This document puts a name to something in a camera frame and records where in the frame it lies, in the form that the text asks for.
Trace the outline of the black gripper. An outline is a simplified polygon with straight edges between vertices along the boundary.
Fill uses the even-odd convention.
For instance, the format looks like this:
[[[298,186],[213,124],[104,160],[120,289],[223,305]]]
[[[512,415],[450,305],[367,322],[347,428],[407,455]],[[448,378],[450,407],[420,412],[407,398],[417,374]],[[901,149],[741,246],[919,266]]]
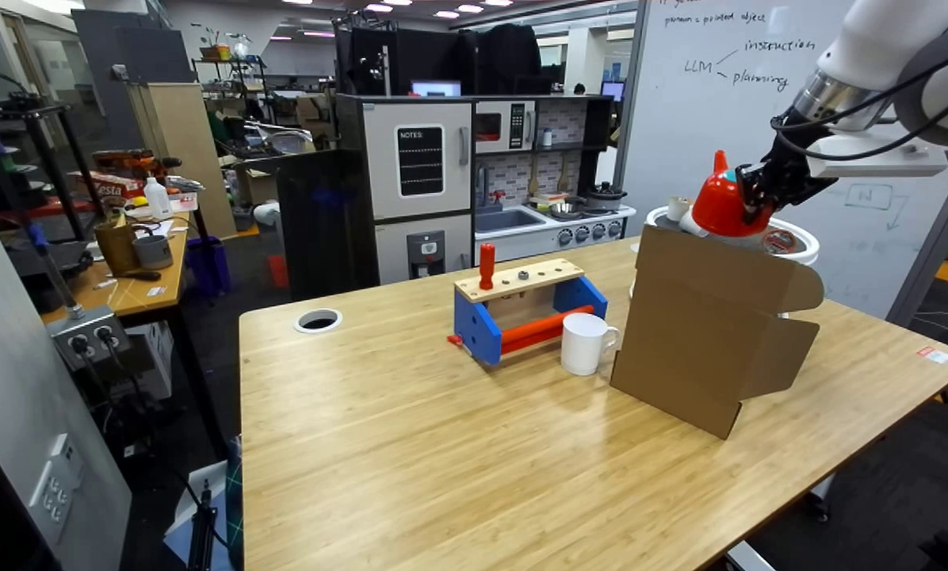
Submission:
[[[807,149],[822,129],[784,134],[759,163],[740,163],[736,181],[750,209],[798,207],[832,186],[832,176],[812,176]]]

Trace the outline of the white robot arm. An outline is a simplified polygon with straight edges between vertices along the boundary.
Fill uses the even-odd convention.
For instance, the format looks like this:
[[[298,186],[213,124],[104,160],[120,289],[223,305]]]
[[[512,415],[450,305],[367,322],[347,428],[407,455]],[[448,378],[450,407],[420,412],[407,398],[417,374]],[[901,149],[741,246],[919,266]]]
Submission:
[[[745,213],[807,204],[837,176],[948,168],[948,0],[852,0],[774,144],[736,168]]]

